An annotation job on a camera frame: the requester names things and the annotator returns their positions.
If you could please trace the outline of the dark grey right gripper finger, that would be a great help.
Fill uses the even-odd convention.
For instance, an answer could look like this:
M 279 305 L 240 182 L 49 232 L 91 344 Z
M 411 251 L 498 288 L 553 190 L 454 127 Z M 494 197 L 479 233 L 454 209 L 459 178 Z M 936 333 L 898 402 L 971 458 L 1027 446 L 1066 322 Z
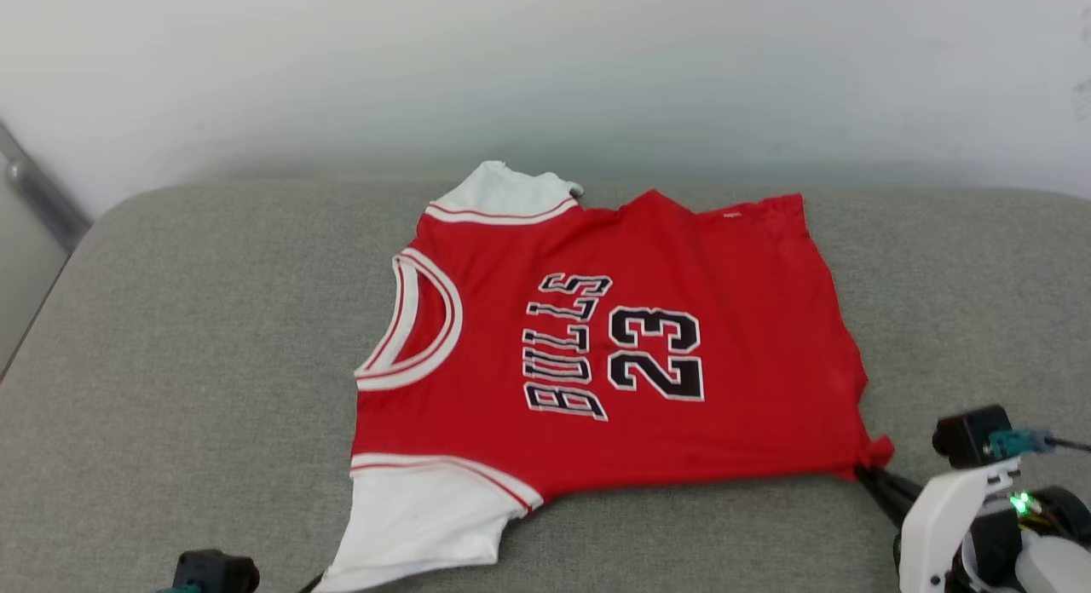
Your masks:
M 915 481 L 890 473 L 877 465 L 858 465 L 858 480 L 873 499 L 897 506 L 911 506 L 923 491 L 923 485 Z
M 858 474 L 856 477 L 894 527 L 903 527 L 913 506 L 913 481 L 897 474 Z

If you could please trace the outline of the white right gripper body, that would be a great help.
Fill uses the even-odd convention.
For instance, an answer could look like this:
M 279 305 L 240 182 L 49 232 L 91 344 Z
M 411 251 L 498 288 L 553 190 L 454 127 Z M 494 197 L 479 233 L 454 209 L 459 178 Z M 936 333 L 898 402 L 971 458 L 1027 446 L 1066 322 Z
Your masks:
M 1019 515 L 1009 498 L 1021 458 L 931 479 L 901 527 L 901 592 L 1009 592 L 1022 548 Z

